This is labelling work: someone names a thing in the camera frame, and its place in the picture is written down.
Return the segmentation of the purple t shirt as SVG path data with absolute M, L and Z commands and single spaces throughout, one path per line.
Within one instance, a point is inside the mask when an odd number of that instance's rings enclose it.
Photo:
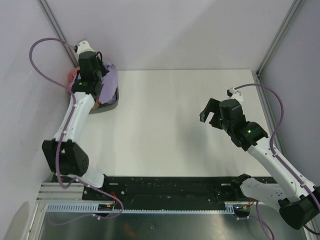
M 111 62 L 104 62 L 103 65 L 108 73 L 102 78 L 102 88 L 98 97 L 100 105 L 113 104 L 116 101 L 118 88 L 118 70 Z

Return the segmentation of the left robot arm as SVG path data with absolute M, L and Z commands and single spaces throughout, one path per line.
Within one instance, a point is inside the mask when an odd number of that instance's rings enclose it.
M 102 88 L 102 77 L 108 72 L 100 52 L 85 50 L 78 53 L 79 71 L 71 87 L 70 103 L 57 133 L 44 140 L 42 150 L 50 170 L 57 178 L 68 176 L 88 187 L 100 200 L 110 196 L 111 188 L 104 184 L 104 175 L 89 166 L 89 157 L 78 142 L 86 119 Z

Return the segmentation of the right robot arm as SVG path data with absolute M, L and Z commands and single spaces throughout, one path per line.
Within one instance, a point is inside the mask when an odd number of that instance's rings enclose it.
M 319 213 L 320 188 L 305 178 L 270 143 L 267 132 L 256 122 L 247 121 L 241 104 L 236 99 L 223 101 L 210 98 L 199 120 L 204 123 L 209 114 L 209 124 L 226 132 L 231 141 L 254 157 L 274 178 L 278 186 L 258 183 L 253 177 L 242 174 L 230 188 L 231 196 L 242 201 L 253 198 L 279 211 L 282 219 L 299 230 Z

